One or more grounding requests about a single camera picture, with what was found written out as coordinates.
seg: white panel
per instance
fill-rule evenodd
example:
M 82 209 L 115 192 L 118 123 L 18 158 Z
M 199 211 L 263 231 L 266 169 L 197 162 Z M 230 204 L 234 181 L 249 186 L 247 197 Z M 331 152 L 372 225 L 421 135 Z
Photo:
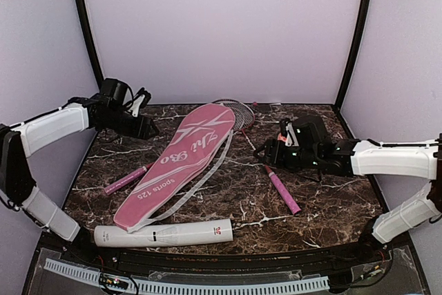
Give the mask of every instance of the white panel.
M 0 0 L 0 123 L 14 124 L 97 91 L 74 0 Z M 57 204 L 92 133 L 72 135 L 30 158 L 33 177 Z M 40 230 L 0 205 L 2 294 L 21 294 Z
M 361 51 L 343 107 L 355 135 L 384 142 L 442 132 L 442 0 L 372 0 Z M 391 208 L 425 180 L 379 176 Z M 441 225 L 412 232 L 432 292 L 442 288 Z
M 333 103 L 360 0 L 86 0 L 106 77 L 152 103 Z
M 24 153 L 29 158 L 39 149 L 88 127 L 88 109 L 81 104 L 71 103 L 57 112 L 14 127 L 14 131 L 20 132 Z

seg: marble surface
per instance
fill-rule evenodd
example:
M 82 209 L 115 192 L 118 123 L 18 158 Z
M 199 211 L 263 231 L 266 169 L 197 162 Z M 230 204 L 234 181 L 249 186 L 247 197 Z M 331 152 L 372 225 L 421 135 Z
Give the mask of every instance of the marble surface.
M 170 142 L 183 117 L 195 105 L 147 106 L 143 114 L 152 117 L 160 134 L 142 141 L 101 132 L 80 170 L 67 199 L 65 211 L 93 231 L 97 225 L 113 225 L 113 216 L 137 182 L 107 196 L 103 188 L 131 171 L 156 160 Z M 276 137 L 278 121 L 302 115 L 320 115 L 334 139 L 346 138 L 330 106 L 258 105 L 255 124 L 247 135 L 256 145 Z M 216 162 L 222 149 L 212 161 Z M 316 172 L 293 174 L 277 169 L 276 174 L 302 211 L 290 214 L 270 179 L 252 155 L 241 133 L 233 136 L 224 164 L 197 193 L 163 224 L 230 218 L 232 242 L 189 247 L 150 248 L 180 254 L 270 254 L 323 248 L 354 242 L 364 224 L 381 213 L 372 186 L 364 177 L 324 175 L 320 183 L 308 180 Z M 174 204 L 203 175 L 186 185 L 154 216 Z

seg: pink racket cover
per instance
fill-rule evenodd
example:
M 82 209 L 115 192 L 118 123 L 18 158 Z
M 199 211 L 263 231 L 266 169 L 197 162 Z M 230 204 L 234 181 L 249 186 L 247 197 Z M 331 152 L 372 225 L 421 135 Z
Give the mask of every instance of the pink racket cover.
M 141 228 L 177 191 L 210 163 L 235 124 L 230 108 L 206 104 L 181 122 L 171 143 L 133 189 L 114 215 L 117 226 L 129 232 Z

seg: pink racket grip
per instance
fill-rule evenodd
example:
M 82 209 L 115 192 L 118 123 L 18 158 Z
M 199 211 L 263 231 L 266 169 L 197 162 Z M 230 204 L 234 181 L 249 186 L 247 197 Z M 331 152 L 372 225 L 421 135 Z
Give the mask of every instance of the pink racket grip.
M 269 174 L 270 180 L 273 182 L 273 185 L 278 190 L 279 194 L 281 195 L 285 204 L 289 207 L 292 214 L 294 215 L 300 212 L 301 211 L 300 207 L 295 202 L 293 197 L 290 195 L 285 185 L 281 182 L 281 180 L 279 180 L 278 176 L 268 166 L 265 166 L 265 169 Z
M 121 189 L 122 187 L 128 185 L 129 183 L 135 181 L 136 179 L 142 177 L 144 174 L 147 173 L 147 171 L 152 167 L 152 164 L 140 167 L 136 171 L 126 175 L 124 178 L 119 179 L 118 181 L 108 185 L 104 188 L 104 192 L 106 195 L 110 195 L 112 193 L 115 193 L 118 189 Z

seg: racket handle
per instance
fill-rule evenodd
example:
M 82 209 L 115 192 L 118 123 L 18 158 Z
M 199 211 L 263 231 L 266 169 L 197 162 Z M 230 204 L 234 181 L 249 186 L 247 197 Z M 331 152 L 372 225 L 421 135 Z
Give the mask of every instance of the racket handle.
M 136 179 L 142 177 L 144 174 L 147 173 L 147 171 L 152 167 L 152 164 L 140 167 L 139 169 L 135 170 L 134 172 L 126 175 L 124 178 L 119 179 L 118 181 L 108 185 L 104 188 L 104 192 L 106 195 L 110 195 L 112 193 L 115 193 L 118 189 L 121 189 L 122 187 L 128 185 L 129 183 L 135 181 Z
M 273 182 L 273 185 L 278 190 L 279 194 L 281 195 L 285 204 L 289 207 L 292 214 L 294 215 L 300 212 L 300 207 L 290 195 L 285 185 L 281 182 L 281 180 L 279 180 L 278 176 L 268 166 L 264 165 L 264 168 L 267 171 L 267 174 L 269 174 L 270 180 Z

